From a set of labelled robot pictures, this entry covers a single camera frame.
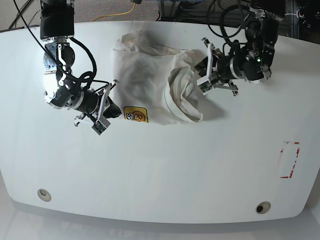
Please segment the white t-shirt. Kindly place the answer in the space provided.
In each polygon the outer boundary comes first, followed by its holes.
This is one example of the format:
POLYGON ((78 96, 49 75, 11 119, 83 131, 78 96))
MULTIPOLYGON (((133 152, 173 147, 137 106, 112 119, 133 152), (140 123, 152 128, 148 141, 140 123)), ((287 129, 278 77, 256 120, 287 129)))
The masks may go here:
POLYGON ((120 118, 159 125, 192 124, 225 115, 196 85, 197 52, 161 46, 145 31, 123 35, 113 49, 112 100, 120 118))

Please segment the left table grommet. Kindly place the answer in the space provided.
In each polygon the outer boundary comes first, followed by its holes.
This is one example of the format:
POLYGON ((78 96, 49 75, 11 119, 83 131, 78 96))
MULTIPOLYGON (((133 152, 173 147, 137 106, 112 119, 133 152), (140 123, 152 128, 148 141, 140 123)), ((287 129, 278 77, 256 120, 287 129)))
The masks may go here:
POLYGON ((45 189, 39 189, 37 195, 44 202, 50 202, 52 200, 51 194, 45 189))

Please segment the table grommet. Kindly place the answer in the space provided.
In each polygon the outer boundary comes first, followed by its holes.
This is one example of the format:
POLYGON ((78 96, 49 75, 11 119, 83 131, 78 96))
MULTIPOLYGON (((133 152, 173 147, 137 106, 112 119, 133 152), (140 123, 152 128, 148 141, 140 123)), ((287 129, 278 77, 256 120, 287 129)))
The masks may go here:
POLYGON ((51 194, 45 189, 39 189, 37 195, 44 202, 50 202, 52 200, 51 194))
POLYGON ((267 213, 270 210, 270 208, 271 208, 271 203, 268 201, 264 201, 256 206, 255 211, 257 214, 262 215, 267 213))

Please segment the red tape rectangle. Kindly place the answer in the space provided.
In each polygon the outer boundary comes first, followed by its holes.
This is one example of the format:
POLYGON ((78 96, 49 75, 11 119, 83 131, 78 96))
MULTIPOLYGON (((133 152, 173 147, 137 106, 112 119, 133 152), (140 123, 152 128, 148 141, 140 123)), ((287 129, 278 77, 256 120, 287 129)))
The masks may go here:
POLYGON ((280 179, 292 178, 300 149, 301 143, 298 141, 283 142, 277 165, 277 176, 280 179))

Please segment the right table grommet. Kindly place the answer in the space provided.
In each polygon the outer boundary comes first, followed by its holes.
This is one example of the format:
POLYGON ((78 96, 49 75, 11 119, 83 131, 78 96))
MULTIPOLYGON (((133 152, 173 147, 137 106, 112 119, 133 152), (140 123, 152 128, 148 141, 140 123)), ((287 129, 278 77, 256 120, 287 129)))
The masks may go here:
POLYGON ((268 201, 264 201, 256 206, 255 211, 257 214, 262 215, 267 213, 270 210, 270 208, 271 208, 271 203, 268 201))

